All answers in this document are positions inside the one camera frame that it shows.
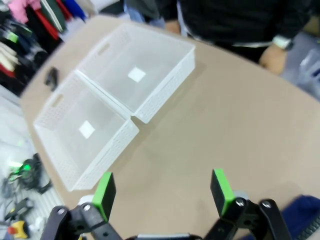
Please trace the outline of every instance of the red garment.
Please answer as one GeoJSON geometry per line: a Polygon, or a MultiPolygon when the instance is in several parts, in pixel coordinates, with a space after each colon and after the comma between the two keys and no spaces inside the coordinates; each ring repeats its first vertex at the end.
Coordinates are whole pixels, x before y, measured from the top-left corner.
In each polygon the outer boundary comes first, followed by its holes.
{"type": "Polygon", "coordinates": [[[61,0],[56,0],[56,2],[59,5],[59,8],[61,9],[61,12],[63,13],[63,16],[66,21],[69,21],[73,18],[72,14],[69,12],[69,10],[66,8],[66,6],[63,4],[61,0]]]}
{"type": "Polygon", "coordinates": [[[0,70],[1,70],[1,72],[3,72],[5,75],[7,75],[10,78],[16,77],[16,73],[14,71],[9,71],[2,64],[0,64],[0,70]]]}
{"type": "Polygon", "coordinates": [[[42,14],[41,10],[38,9],[38,10],[35,10],[34,12],[37,15],[37,17],[39,18],[39,20],[43,23],[43,25],[45,26],[45,29],[48,31],[48,33],[55,40],[58,40],[59,39],[58,30],[54,26],[52,26],[52,24],[49,22],[48,19],[46,19],[46,17],[42,14]]]}

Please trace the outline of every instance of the white plastic basket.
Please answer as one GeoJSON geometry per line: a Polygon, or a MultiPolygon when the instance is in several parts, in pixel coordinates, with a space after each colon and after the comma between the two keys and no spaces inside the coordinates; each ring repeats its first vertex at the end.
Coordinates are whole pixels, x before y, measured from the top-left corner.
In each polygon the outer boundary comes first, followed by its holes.
{"type": "Polygon", "coordinates": [[[138,134],[130,115],[72,73],[34,128],[68,191],[89,190],[138,134]]]}
{"type": "Polygon", "coordinates": [[[194,70],[194,50],[186,41],[122,24],[89,53],[77,74],[148,123],[194,70]]]}

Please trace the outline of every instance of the beige tabletop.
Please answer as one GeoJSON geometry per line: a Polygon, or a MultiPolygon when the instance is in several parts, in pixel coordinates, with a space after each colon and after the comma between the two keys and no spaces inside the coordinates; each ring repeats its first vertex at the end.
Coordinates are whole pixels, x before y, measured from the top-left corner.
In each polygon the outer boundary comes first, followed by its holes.
{"type": "MultiPolygon", "coordinates": [[[[97,16],[38,72],[21,99],[34,145],[65,204],[91,191],[68,192],[33,128],[60,80],[123,21],[97,16]]],[[[254,202],[284,207],[299,194],[320,198],[320,104],[307,94],[216,47],[196,45],[196,68],[110,168],[117,194],[110,221],[126,238],[137,233],[204,235],[218,217],[210,192],[213,168],[254,202]]]]}

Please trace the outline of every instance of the pink garment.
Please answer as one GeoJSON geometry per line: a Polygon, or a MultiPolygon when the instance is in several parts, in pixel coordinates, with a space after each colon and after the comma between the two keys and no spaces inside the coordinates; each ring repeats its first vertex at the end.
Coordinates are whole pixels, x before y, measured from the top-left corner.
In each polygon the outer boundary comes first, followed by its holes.
{"type": "Polygon", "coordinates": [[[41,8],[40,0],[12,0],[8,7],[12,12],[12,16],[20,23],[28,22],[25,8],[30,5],[34,10],[41,8]]]}

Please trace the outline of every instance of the clothing rack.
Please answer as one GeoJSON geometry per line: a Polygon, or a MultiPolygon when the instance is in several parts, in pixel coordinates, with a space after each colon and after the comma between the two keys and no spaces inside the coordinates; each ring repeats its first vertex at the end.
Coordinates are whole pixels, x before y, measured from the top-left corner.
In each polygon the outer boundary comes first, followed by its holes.
{"type": "Polygon", "coordinates": [[[86,20],[75,0],[2,0],[0,84],[20,96],[74,18],[86,20]]]}

